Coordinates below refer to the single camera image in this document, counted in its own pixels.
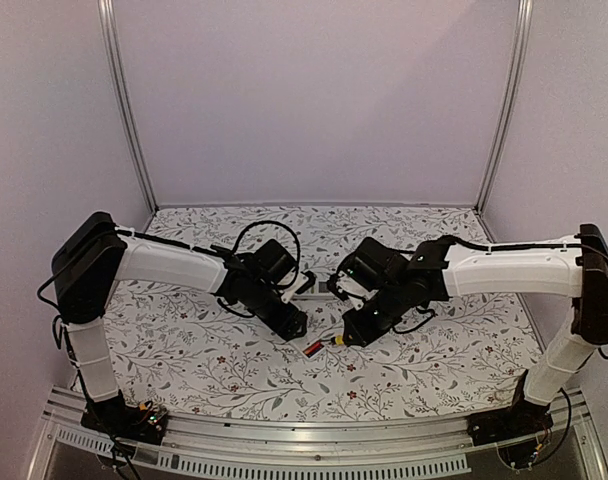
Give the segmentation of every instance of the aluminum frame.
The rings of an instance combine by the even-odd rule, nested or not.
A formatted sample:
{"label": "aluminum frame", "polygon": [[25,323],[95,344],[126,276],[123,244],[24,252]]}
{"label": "aluminum frame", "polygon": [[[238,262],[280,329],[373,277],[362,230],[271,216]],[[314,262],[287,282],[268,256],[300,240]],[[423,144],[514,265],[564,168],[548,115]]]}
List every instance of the aluminum frame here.
{"label": "aluminum frame", "polygon": [[124,65],[120,54],[120,45],[117,37],[117,24],[115,22],[115,13],[113,10],[113,0],[98,0],[100,22],[102,24],[102,35],[104,37],[104,46],[106,47],[106,55],[108,57],[109,69],[113,80],[113,89],[117,98],[117,105],[122,118],[124,134],[128,143],[131,160],[135,168],[137,181],[142,190],[144,201],[151,213],[158,210],[157,200],[153,192],[151,177],[144,161],[144,152],[137,133],[137,125],[135,124],[135,115],[131,106],[131,101],[128,95],[126,86],[126,77],[124,74]]}
{"label": "aluminum frame", "polygon": [[[591,480],[608,479],[608,469],[584,397],[579,389],[570,390],[569,395],[573,405],[571,436],[575,435],[581,445],[587,477]],[[69,441],[64,443],[69,445],[96,451],[100,455],[105,452],[108,437],[79,425],[84,406],[84,398],[80,394],[53,388],[42,415],[45,425],[43,441],[40,441],[34,456],[32,464],[36,467],[32,468],[29,480],[43,478],[53,443],[62,441],[64,436],[68,436]],[[568,414],[563,397],[553,401],[551,412],[555,422],[553,430],[563,430]],[[496,448],[495,444],[473,446],[466,434],[467,415],[468,412],[402,420],[299,423],[173,414],[161,446],[124,443],[137,447],[133,460],[136,465],[199,475],[200,478],[222,478],[224,473],[223,470],[191,471],[193,466],[210,465],[215,469],[219,465],[220,469],[242,469],[252,472],[252,478],[261,478],[259,475],[263,472],[268,477],[270,472],[280,472],[275,478],[285,478],[284,472],[291,472],[294,478],[300,478],[296,476],[300,472],[310,472],[311,479],[338,479],[349,478],[348,473],[358,471],[377,471],[378,478],[386,478],[381,472],[389,470],[391,478],[403,478],[395,475],[409,466],[439,465],[475,451]],[[83,438],[70,441],[70,436],[75,434]],[[462,472],[448,474],[465,473],[466,463],[460,464],[462,466]],[[411,478],[446,475],[447,472],[443,471],[434,472],[432,477]],[[356,474],[351,478],[361,477]]]}
{"label": "aluminum frame", "polygon": [[484,214],[493,189],[493,183],[497,176],[497,170],[504,151],[506,138],[515,108],[517,92],[519,89],[524,60],[526,58],[526,47],[528,45],[528,35],[531,29],[531,17],[533,11],[533,0],[520,0],[517,13],[517,26],[515,28],[515,39],[513,41],[513,52],[508,73],[506,90],[500,117],[493,137],[489,160],[484,171],[482,185],[475,203],[475,210]]}

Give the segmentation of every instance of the metal rail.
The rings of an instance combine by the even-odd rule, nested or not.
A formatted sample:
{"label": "metal rail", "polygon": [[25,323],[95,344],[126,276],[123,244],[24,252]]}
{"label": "metal rail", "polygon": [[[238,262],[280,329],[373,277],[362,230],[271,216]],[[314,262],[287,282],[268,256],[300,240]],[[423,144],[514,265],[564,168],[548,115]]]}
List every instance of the metal rail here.
{"label": "metal rail", "polygon": [[[584,397],[579,390],[571,390],[570,396],[574,424],[586,424],[590,416]],[[80,426],[84,407],[81,395],[53,388],[42,416],[57,426],[48,430],[51,440],[110,455],[106,435]],[[551,412],[555,429],[563,429],[567,407],[562,397]],[[161,446],[132,445],[137,447],[136,464],[200,478],[440,478],[469,472],[466,454],[495,448],[473,446],[466,415],[298,423],[172,414]]]}
{"label": "metal rail", "polygon": [[117,27],[115,23],[115,13],[113,11],[113,0],[99,0],[100,21],[102,24],[102,34],[104,36],[104,45],[108,56],[111,78],[113,80],[113,88],[117,97],[117,105],[122,117],[124,133],[126,141],[135,168],[137,180],[144,195],[144,201],[151,213],[158,209],[157,200],[153,193],[151,177],[146,168],[144,161],[144,153],[140,144],[137,126],[135,124],[135,116],[131,101],[126,88],[126,77],[124,75],[124,65],[122,64],[122,56],[120,54],[120,45],[117,38]]}
{"label": "metal rail", "polygon": [[511,123],[511,117],[513,116],[517,91],[524,68],[524,60],[526,58],[526,46],[528,44],[528,34],[531,28],[532,11],[533,0],[520,0],[517,13],[517,26],[515,28],[515,39],[513,41],[513,53],[506,90],[504,91],[502,110],[493,137],[489,160],[486,164],[486,170],[484,171],[482,186],[477,196],[477,202],[475,203],[475,210],[481,214],[484,214],[484,211],[488,206],[493,183],[497,175],[497,169],[500,164],[502,152],[504,151],[504,144],[506,143],[506,138],[508,136],[508,129]]}

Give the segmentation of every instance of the enclosure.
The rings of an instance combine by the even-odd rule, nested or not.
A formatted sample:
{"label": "enclosure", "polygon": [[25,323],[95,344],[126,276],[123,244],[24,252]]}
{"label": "enclosure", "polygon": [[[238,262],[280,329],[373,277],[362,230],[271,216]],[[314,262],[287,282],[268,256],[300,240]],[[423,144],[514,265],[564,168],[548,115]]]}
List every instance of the enclosure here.
{"label": "enclosure", "polygon": [[[111,473],[35,299],[95,211],[204,248],[281,222],[298,244],[263,225],[240,251],[301,247],[317,277],[299,343],[205,292],[117,285],[117,384],[170,412],[143,478],[513,478],[465,419],[510,404],[568,298],[455,296],[412,333],[303,351],[342,333],[325,282],[366,237],[608,241],[608,1],[0,2],[0,479]],[[608,361],[566,391],[543,429],[562,448],[523,475],[608,478]]]}

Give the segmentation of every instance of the floral pattern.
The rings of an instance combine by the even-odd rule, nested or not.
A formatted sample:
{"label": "floral pattern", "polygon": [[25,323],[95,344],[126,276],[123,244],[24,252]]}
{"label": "floral pattern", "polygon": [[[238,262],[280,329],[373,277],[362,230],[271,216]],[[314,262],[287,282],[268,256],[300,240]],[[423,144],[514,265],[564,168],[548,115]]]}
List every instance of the floral pattern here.
{"label": "floral pattern", "polygon": [[[398,248],[444,234],[486,241],[469,209],[410,207],[209,207],[161,210],[148,233],[196,245],[231,246],[247,224],[278,220],[302,245],[302,267],[318,278],[366,236]],[[251,230],[240,251],[288,234]],[[505,404],[541,352],[512,294],[434,303],[418,332],[387,334],[367,348],[327,346],[311,359],[256,318],[223,311],[188,288],[122,282],[105,316],[118,383],[133,401],[153,398],[176,412],[261,420],[380,420],[443,415]],[[342,331],[349,306],[300,300],[307,338]],[[400,328],[421,321],[409,314]]]}

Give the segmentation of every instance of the ventilation slot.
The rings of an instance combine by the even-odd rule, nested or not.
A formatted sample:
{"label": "ventilation slot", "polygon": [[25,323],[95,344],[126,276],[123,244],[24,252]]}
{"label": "ventilation slot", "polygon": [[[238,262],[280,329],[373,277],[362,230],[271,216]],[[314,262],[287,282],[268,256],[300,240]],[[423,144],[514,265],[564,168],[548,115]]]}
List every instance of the ventilation slot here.
{"label": "ventilation slot", "polygon": [[101,437],[98,434],[90,432],[78,432],[72,428],[60,425],[57,433],[57,438],[60,442],[77,447],[87,452],[98,455],[106,454],[111,451],[112,442]]}
{"label": "ventilation slot", "polygon": [[258,468],[222,465],[189,455],[160,452],[158,468],[193,477],[214,480],[420,480],[451,478],[468,473],[464,455],[395,466],[328,468]]}

